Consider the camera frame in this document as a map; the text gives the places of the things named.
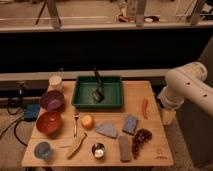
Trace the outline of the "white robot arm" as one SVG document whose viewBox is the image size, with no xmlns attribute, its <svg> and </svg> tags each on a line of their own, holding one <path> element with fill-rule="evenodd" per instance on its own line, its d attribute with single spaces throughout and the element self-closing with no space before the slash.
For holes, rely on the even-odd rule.
<svg viewBox="0 0 213 171">
<path fill-rule="evenodd" d="M 207 69 L 201 62 L 173 68 L 165 75 L 166 86 L 158 99 L 171 109 L 179 109 L 188 99 L 213 117 L 213 88 L 204 83 L 206 78 Z"/>
</svg>

